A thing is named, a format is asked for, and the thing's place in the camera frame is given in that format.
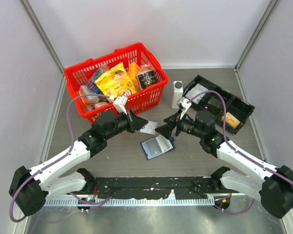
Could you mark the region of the white gold credit card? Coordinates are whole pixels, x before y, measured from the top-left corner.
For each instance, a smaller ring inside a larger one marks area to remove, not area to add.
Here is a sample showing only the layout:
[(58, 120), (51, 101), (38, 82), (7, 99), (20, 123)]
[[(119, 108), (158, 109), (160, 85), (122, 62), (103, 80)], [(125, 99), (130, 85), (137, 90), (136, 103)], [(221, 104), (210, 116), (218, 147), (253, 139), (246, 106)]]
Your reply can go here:
[(141, 133), (145, 134), (151, 134), (154, 135), (156, 134), (155, 128), (158, 126), (157, 122), (149, 121), (144, 127), (140, 129)]

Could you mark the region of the blue leather card holder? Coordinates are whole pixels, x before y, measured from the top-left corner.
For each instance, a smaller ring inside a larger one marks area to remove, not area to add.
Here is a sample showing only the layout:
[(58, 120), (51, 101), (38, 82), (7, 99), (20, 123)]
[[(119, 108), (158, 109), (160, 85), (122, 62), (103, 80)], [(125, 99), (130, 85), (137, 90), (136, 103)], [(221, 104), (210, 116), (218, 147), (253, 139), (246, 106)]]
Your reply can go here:
[(162, 135), (150, 138), (140, 143), (147, 160), (154, 159), (175, 149), (174, 138), (166, 139)]

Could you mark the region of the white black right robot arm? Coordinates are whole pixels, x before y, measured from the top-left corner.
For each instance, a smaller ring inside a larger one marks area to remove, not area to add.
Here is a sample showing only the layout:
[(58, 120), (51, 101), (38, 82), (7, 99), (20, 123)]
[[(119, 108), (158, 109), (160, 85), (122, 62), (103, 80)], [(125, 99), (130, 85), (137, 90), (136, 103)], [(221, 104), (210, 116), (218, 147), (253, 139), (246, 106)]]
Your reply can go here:
[(195, 118), (190, 118), (178, 111), (164, 122), (155, 129), (163, 137), (169, 139), (172, 131), (176, 136), (183, 132), (198, 137), (206, 153), (243, 172), (241, 175), (228, 168), (215, 171), (216, 177), (210, 181), (215, 192), (229, 189), (243, 193), (259, 201), (276, 218), (283, 218), (293, 209), (293, 171), (285, 165), (278, 168), (268, 164), (242, 150), (215, 128), (211, 113), (199, 111)]

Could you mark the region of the white cards in tray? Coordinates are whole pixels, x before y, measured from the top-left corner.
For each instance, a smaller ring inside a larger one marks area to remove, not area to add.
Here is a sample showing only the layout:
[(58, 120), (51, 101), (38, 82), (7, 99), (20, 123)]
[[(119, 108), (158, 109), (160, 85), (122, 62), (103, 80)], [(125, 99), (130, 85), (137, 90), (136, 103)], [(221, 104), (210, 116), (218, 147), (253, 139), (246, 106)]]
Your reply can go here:
[[(203, 85), (198, 83), (185, 94), (185, 97), (190, 100), (193, 97), (195, 97), (197, 94), (202, 93), (207, 90), (208, 89), (206, 87), (204, 87)], [(204, 95), (205, 94), (202, 94), (202, 95), (196, 97), (195, 99), (192, 100), (192, 102), (194, 102), (195, 104), (198, 104), (200, 102), (200, 100), (204, 97)]]

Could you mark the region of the gold card in tray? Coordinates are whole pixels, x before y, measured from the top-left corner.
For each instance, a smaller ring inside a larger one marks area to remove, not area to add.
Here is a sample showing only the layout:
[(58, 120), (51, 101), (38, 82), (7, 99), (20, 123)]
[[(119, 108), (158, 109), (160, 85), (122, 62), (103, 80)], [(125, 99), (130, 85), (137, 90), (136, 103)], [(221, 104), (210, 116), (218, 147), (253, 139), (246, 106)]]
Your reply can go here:
[(221, 120), (226, 120), (226, 123), (234, 129), (236, 129), (241, 124), (241, 121), (230, 112), (227, 112), (226, 115), (222, 115)]

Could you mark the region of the white bottle grey cap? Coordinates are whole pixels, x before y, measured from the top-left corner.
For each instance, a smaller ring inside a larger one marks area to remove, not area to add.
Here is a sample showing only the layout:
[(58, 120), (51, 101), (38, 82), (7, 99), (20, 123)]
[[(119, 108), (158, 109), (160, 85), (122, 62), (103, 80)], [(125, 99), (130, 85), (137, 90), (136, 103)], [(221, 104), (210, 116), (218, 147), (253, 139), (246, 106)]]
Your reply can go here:
[(171, 99), (171, 108), (172, 109), (178, 109), (179, 106), (177, 105), (177, 102), (182, 98), (183, 96), (183, 83), (181, 81), (174, 81), (173, 82), (173, 95)]

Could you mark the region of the white sponge pack lower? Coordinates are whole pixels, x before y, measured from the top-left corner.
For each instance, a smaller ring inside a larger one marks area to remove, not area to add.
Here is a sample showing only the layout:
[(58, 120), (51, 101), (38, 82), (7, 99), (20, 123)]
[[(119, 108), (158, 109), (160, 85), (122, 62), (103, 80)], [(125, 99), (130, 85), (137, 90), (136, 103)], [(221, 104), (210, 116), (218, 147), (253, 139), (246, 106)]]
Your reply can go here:
[(86, 108), (87, 108), (88, 111), (91, 111), (91, 110), (100, 108), (102, 106), (106, 106), (108, 104), (109, 104), (108, 102), (102, 101), (102, 102), (95, 103), (94, 105), (86, 105)]

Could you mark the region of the white sponge pack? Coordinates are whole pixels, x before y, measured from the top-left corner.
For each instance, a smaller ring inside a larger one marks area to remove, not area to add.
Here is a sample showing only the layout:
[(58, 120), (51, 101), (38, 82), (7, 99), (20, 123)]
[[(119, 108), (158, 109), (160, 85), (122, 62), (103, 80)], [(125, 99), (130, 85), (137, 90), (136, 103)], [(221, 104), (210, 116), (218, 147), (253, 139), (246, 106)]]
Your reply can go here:
[(108, 104), (109, 104), (108, 102), (102, 101), (102, 102), (95, 103), (94, 105), (86, 105), (86, 108), (87, 108), (88, 111), (91, 111), (91, 110), (100, 108), (102, 106), (106, 106)]
[(100, 101), (100, 98), (96, 95), (96, 93), (89, 90), (87, 85), (81, 85), (78, 93), (79, 95), (83, 95), (81, 99), (85, 105), (95, 105)]

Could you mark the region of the black wrapped roll package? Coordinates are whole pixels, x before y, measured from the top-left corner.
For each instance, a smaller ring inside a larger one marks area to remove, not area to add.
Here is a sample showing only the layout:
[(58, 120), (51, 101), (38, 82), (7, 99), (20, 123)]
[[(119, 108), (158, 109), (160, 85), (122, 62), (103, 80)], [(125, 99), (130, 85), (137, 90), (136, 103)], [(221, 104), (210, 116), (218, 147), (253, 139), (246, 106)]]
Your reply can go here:
[(141, 66), (141, 69), (137, 74), (137, 80), (142, 89), (146, 89), (147, 87), (158, 83), (155, 71), (151, 70), (146, 64)]

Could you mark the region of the yellow Lays chips bag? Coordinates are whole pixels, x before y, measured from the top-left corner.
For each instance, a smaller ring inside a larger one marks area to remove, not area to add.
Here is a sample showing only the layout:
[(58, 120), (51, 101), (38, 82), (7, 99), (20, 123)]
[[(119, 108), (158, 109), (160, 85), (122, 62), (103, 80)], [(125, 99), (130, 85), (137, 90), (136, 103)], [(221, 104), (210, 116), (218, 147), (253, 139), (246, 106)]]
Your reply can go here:
[(130, 96), (137, 93), (122, 62), (103, 73), (96, 81), (98, 88), (105, 96)]

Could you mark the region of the orange snack box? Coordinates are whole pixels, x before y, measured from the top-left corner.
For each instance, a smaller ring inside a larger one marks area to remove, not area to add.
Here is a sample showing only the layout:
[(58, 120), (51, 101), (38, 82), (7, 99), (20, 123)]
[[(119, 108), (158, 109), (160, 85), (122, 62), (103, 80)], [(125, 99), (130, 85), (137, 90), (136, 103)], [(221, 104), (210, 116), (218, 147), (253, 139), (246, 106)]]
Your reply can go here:
[(137, 74), (139, 73), (140, 69), (140, 66), (135, 62), (130, 63), (128, 67), (128, 76), (137, 90), (141, 89), (139, 80), (137, 79)]

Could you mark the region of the blue Vileda sponge pack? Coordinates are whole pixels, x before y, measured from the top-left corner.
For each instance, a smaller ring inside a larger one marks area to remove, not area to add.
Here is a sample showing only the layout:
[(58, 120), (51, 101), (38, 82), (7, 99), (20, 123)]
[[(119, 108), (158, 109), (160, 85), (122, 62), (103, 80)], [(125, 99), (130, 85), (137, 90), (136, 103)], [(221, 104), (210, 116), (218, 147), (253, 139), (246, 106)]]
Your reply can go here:
[(87, 87), (90, 91), (99, 94), (101, 90), (98, 88), (97, 84), (95, 81), (104, 73), (104, 69), (99, 68), (98, 70), (95, 71), (95, 73), (92, 75), (92, 77), (88, 80), (87, 82)]

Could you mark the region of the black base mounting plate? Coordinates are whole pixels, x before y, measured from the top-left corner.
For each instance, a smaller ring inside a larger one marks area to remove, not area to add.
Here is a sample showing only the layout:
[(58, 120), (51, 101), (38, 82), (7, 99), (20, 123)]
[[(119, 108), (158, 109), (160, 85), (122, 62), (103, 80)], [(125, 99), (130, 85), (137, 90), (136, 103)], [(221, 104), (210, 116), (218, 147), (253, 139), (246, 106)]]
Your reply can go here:
[(171, 192), (175, 198), (206, 198), (208, 194), (236, 193), (224, 188), (216, 179), (202, 176), (179, 177), (97, 177), (96, 184), (90, 192), (73, 192), (76, 195), (93, 195), (107, 199), (167, 199)]

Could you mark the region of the white sponge pack upper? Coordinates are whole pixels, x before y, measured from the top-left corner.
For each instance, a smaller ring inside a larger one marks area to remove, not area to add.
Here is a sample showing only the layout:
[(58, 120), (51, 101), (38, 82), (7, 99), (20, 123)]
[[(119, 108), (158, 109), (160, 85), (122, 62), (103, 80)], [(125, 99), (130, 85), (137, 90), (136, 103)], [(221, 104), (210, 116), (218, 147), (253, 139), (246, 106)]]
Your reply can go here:
[(81, 99), (85, 105), (95, 105), (100, 101), (100, 98), (96, 95), (96, 93), (89, 90), (87, 85), (81, 85), (78, 93), (79, 95), (83, 95)]

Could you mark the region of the black compartment tray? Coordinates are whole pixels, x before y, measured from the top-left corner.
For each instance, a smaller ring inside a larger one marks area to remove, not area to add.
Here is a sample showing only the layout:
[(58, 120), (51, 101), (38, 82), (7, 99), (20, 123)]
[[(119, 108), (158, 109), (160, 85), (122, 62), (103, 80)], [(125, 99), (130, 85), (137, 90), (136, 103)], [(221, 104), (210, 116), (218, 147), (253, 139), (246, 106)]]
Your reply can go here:
[[(232, 94), (231, 92), (221, 88), (215, 83), (205, 79), (204, 77), (197, 75), (185, 88), (183, 96), (192, 89), (196, 84), (201, 84), (206, 87), (208, 90), (215, 91), (222, 96), (224, 103), (226, 105), (226, 113), (230, 112), (233, 114), (238, 120), (241, 121), (241, 124), (236, 128), (230, 127), (226, 123), (226, 130), (236, 134), (239, 130), (245, 125), (247, 119), (253, 113), (255, 107), (245, 101), (243, 101), (238, 96)], [(209, 111), (215, 119), (215, 122), (219, 125), (223, 124), (223, 120), (221, 120), (221, 116), (224, 115), (223, 103), (218, 97), (218, 95), (214, 93), (205, 93), (204, 97), (200, 100), (198, 104), (192, 102), (191, 105), (195, 110), (207, 110)]]

